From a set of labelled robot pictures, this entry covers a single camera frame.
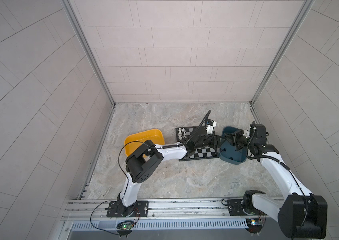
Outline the black white chessboard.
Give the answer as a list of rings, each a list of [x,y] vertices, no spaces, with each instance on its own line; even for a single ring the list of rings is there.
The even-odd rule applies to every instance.
[[[190,138],[197,126],[175,128],[176,141],[183,143]],[[217,158],[215,149],[208,146],[197,149],[192,156],[180,159],[180,162]]]

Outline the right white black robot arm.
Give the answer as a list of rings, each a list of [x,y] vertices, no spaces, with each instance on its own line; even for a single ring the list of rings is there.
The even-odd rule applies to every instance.
[[[267,169],[284,198],[283,203],[279,203],[262,191],[246,191],[241,202],[243,211],[247,215],[262,213],[271,217],[290,239],[324,239],[328,209],[326,200],[305,187],[285,164],[278,149],[267,143],[266,127],[253,122],[248,135],[239,129],[223,136],[248,160],[257,160]]]

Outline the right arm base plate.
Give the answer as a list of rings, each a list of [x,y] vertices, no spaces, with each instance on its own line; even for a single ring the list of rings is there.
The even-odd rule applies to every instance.
[[[263,212],[255,208],[246,208],[243,199],[222,199],[221,203],[228,208],[230,216],[261,216]]]

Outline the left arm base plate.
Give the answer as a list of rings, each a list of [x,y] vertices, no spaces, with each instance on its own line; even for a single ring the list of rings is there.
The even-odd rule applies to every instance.
[[[111,201],[106,208],[108,218],[146,217],[148,209],[148,201],[136,201],[129,207],[125,207],[121,201]]]

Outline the yellow plastic tray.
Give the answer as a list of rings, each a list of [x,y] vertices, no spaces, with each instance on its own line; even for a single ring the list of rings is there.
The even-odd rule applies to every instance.
[[[129,135],[126,137],[124,144],[128,144],[125,146],[125,153],[128,157],[131,155],[140,145],[141,142],[144,143],[147,140],[151,140],[154,144],[164,145],[165,140],[162,132],[158,129],[151,129],[144,132],[136,133]]]

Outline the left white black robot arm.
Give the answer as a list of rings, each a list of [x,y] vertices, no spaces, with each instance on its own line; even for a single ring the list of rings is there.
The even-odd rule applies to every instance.
[[[211,110],[185,141],[170,145],[154,144],[151,140],[139,141],[141,145],[126,158],[126,182],[124,190],[117,198],[118,216],[128,217],[132,214],[141,184],[154,173],[161,162],[188,158],[204,147],[214,150],[220,148],[221,136],[215,134],[216,124],[208,118],[210,113]]]

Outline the teal plastic bin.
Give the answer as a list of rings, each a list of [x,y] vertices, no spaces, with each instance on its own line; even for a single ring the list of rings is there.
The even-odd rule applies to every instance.
[[[219,158],[227,163],[240,165],[246,161],[245,149],[236,151],[228,141],[223,141],[219,148]]]

